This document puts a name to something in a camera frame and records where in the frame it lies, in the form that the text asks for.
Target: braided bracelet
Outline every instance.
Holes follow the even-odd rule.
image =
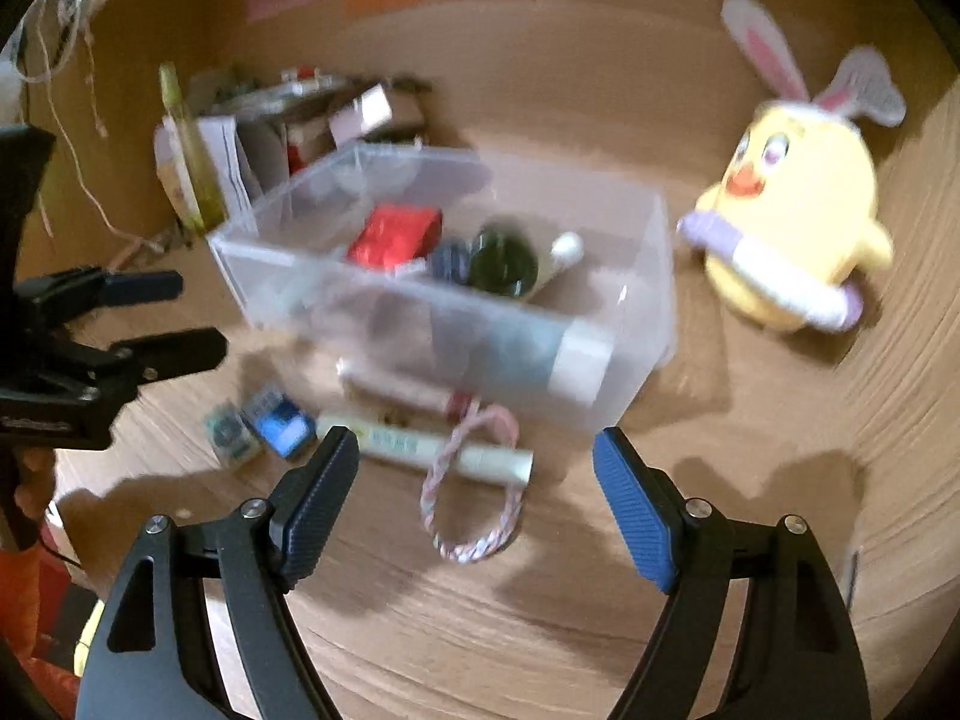
[[[507,496],[503,511],[496,528],[477,541],[464,544],[451,544],[446,541],[434,527],[434,512],[437,507],[437,493],[443,477],[450,469],[450,463],[460,451],[464,439],[478,427],[485,426],[501,445],[515,447],[520,437],[520,428],[514,416],[502,406],[488,406],[477,413],[467,415],[463,421],[453,429],[450,440],[443,447],[443,451],[433,461],[430,470],[424,479],[421,489],[421,522],[427,533],[433,538],[433,545],[442,557],[447,560],[456,560],[459,563],[477,562],[489,557],[502,549],[517,526],[522,507],[523,488],[521,485],[508,485]]]

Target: red box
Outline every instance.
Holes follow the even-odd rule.
[[[443,213],[436,208],[378,205],[347,250],[347,260],[374,271],[392,271],[428,255],[442,232]]]

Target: pink inner ear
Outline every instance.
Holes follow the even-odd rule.
[[[774,91],[791,100],[805,100],[806,95],[803,89],[797,86],[797,82],[792,79],[776,57],[776,52],[757,34],[757,30],[747,29],[747,45],[750,47],[750,56],[754,64],[760,69],[767,82],[773,85]]]
[[[835,111],[849,99],[850,90],[841,89],[840,91],[834,92],[831,95],[825,95],[822,98],[817,98],[816,103],[820,108],[823,108],[824,111]]]

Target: metal screw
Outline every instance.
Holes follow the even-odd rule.
[[[267,502],[263,498],[251,498],[240,506],[243,519],[257,519],[267,511]]]
[[[154,514],[147,520],[147,533],[150,533],[151,536],[156,536],[157,533],[163,533],[169,524],[170,517],[167,517],[166,514]]]
[[[690,498],[686,501],[686,513],[697,519],[707,519],[713,514],[713,507],[703,498]]]
[[[799,517],[798,514],[787,514],[784,517],[784,527],[790,533],[796,533],[797,536],[800,536],[802,533],[806,533],[806,520]]]

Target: plastic container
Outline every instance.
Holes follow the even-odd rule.
[[[443,210],[470,240],[508,215],[584,259],[527,303],[345,263],[378,202]],[[568,427],[617,423],[675,341],[671,242],[656,190],[503,154],[357,143],[298,173],[209,236],[246,318],[389,370]]]

